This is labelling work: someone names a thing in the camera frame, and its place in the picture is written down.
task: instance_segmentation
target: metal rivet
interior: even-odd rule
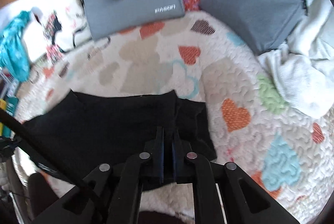
[[[148,159],[150,158],[150,154],[148,152],[142,152],[141,154],[139,154],[139,157],[141,159]]]
[[[99,169],[103,172],[108,171],[110,169],[110,166],[108,164],[102,164],[100,165]]]
[[[195,158],[197,158],[197,154],[195,152],[188,152],[187,157],[189,159],[195,159]]]
[[[226,164],[226,167],[229,169],[229,170],[235,170],[237,168],[237,165],[233,162],[228,162]]]

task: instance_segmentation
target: orange heart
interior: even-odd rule
[[[226,99],[221,106],[228,132],[245,128],[251,122],[251,115],[246,108],[235,106],[234,101]]]
[[[131,28],[128,28],[128,29],[124,29],[122,31],[119,31],[118,33],[127,34],[127,33],[131,33],[134,29],[136,29],[136,27],[131,27]]]
[[[45,75],[45,78],[46,79],[49,79],[51,77],[51,75],[53,74],[54,72],[54,67],[51,67],[51,68],[43,68],[43,73]]]
[[[196,63],[196,57],[201,54],[201,49],[194,46],[179,46],[179,53],[186,65],[194,65]]]
[[[320,144],[322,141],[325,140],[322,130],[317,123],[313,123],[312,139],[316,144]]]
[[[142,37],[142,39],[148,38],[149,36],[160,31],[163,27],[165,27],[165,23],[162,22],[146,24],[140,28],[140,36]]]
[[[281,188],[275,190],[275,191],[268,191],[263,182],[262,182],[262,172],[261,171],[256,171],[256,173],[252,176],[252,179],[259,185],[261,186],[272,198],[277,199],[279,194],[281,193]]]

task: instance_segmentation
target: heart pattern rug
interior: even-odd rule
[[[228,132],[245,128],[251,122],[251,114],[246,108],[236,107],[231,99],[226,99],[221,106]]]

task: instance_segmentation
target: black cable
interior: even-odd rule
[[[66,176],[74,185],[79,187],[84,194],[89,197],[97,210],[100,212],[104,220],[108,217],[108,212],[101,199],[93,191],[93,189],[78,177],[70,168],[67,167],[65,161],[59,161],[57,157],[52,157],[50,151],[46,150],[43,145],[36,139],[20,122],[9,115],[6,111],[0,109],[0,122],[11,129],[16,135],[24,139],[28,145],[36,150],[46,161],[53,165],[60,173]]]
[[[13,191],[9,191],[9,192],[12,193],[12,194],[14,194],[14,195],[17,195],[17,196],[19,196],[19,197],[22,197],[22,198],[25,198],[25,199],[27,199],[27,200],[30,200],[30,198],[28,198],[28,197],[25,196],[25,195],[17,194],[17,193],[15,193],[15,192],[13,192]]]
[[[14,200],[12,199],[12,197],[10,195],[7,195],[6,197],[2,197],[2,198],[8,198],[8,197],[11,199],[11,202],[14,203]],[[2,200],[2,198],[0,198],[0,202],[1,202],[2,206],[6,209],[7,212],[9,212],[13,209],[14,210],[14,215],[16,216],[15,209],[12,208],[12,206],[8,202]]]

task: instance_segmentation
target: blue patterned fabric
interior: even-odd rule
[[[0,67],[7,68],[20,82],[28,80],[30,71],[28,56],[21,44],[22,31],[29,21],[30,13],[21,11],[0,32]]]
[[[293,185],[298,182],[301,174],[296,152],[276,134],[271,143],[262,170],[262,181],[269,191],[278,190],[284,183]]]

